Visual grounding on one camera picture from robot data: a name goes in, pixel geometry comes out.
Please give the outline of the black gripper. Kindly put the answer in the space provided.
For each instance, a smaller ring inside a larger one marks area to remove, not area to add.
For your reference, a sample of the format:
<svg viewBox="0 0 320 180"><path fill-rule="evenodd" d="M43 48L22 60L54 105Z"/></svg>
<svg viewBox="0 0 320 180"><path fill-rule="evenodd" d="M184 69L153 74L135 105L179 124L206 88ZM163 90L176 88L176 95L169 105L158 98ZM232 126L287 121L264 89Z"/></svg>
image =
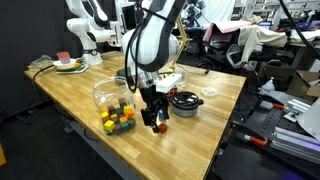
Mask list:
<svg viewBox="0 0 320 180"><path fill-rule="evenodd" d="M159 133L159 128L156 124L156 118L159 111L162 111L164 120L169 119L168 106L169 102L166 95L156 91L156 86L139 89L146 107L141 110L141 115L145 126L151 126L153 133Z"/></svg>

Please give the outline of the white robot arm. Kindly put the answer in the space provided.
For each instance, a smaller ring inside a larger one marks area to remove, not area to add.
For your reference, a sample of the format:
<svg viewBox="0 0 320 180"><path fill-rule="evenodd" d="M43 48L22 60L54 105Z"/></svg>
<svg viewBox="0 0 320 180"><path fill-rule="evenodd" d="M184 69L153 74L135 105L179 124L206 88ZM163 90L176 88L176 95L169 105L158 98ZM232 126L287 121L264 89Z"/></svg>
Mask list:
<svg viewBox="0 0 320 180"><path fill-rule="evenodd" d="M141 110L145 126L154 133L162 131L157 124L159 111L169 118L166 94L182 79L172 73L159 78L159 70L178 54L179 43L172 34L186 0L152 0L133 30L122 37L125 53L125 77L132 92L139 90L147 107Z"/></svg>

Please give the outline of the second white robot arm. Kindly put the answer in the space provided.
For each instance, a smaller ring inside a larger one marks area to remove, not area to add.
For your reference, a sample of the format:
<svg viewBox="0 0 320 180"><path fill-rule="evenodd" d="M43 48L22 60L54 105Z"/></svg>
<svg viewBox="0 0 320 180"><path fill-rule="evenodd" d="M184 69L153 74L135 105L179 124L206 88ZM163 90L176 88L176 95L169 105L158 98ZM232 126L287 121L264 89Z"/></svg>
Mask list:
<svg viewBox="0 0 320 180"><path fill-rule="evenodd" d="M102 62L97 43L107 42L112 47L121 47L121 28L118 21L110 21L97 0L65 0L69 10L77 18L66 22L67 28L78 36L82 43L82 58L89 65Z"/></svg>

